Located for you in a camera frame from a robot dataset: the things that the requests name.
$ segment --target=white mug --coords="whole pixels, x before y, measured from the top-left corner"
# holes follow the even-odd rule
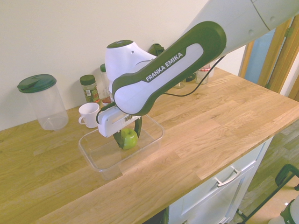
[[[97,103],[87,103],[79,108],[79,113],[81,117],[79,118],[79,123],[86,125],[88,128],[94,128],[98,126],[96,121],[96,116],[100,111],[100,106]]]

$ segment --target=wooden door frame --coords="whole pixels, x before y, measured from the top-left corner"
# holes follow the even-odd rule
[[[299,41],[297,40],[299,36],[297,34],[299,31],[299,16],[294,17],[291,25],[291,28],[294,29],[294,34],[285,39],[286,30],[289,28],[291,21],[292,19],[289,19],[276,28],[257,82],[258,85],[267,86],[278,93],[280,93],[297,56],[296,53],[298,53],[297,44],[299,45]],[[240,69],[240,77],[245,77],[253,46],[254,42],[250,42],[246,47]]]
[[[269,80],[270,90],[278,93],[280,93],[299,52],[299,16],[294,17],[291,29],[293,29],[293,34],[286,37]]]
[[[266,87],[272,74],[275,62],[281,50],[281,46],[285,39],[285,31],[289,28],[291,19],[287,20],[275,29],[269,50],[263,64],[260,77],[257,84]]]
[[[245,74],[246,74],[246,70],[247,70],[247,67],[249,64],[253,46],[254,46],[254,41],[252,41],[246,45],[246,49],[245,49],[243,60],[242,60],[241,70],[240,70],[240,74],[239,74],[239,76],[241,78],[245,78]]]

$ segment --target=black cable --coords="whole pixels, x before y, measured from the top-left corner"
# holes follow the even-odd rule
[[[198,87],[200,86],[200,84],[205,80],[205,78],[210,74],[210,72],[212,71],[212,69],[224,58],[225,56],[221,57],[212,67],[211,69],[207,72],[207,74],[205,75],[205,77],[203,77],[203,79],[200,81],[200,83],[196,86],[196,88],[192,91],[192,92],[189,92],[185,95],[175,95],[175,94],[171,94],[171,93],[164,93],[165,95],[170,95],[170,96],[175,96],[175,97],[186,97],[192,93],[194,93]]]

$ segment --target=plastic storage tub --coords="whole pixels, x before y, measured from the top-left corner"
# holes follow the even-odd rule
[[[133,129],[134,122],[127,127]],[[79,140],[79,149],[92,169],[110,180],[158,150],[163,134],[164,129],[146,115],[142,117],[141,133],[134,148],[121,149],[113,136],[106,138],[94,130]]]

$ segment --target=spice jar lid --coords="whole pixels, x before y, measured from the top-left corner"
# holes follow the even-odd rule
[[[46,90],[56,84],[56,79],[52,75],[40,74],[30,76],[18,84],[20,92],[33,93]]]
[[[106,66],[105,66],[105,64],[101,64],[100,70],[101,70],[101,72],[106,72]]]
[[[91,85],[95,83],[95,78],[93,75],[85,75],[80,78],[81,85]]]

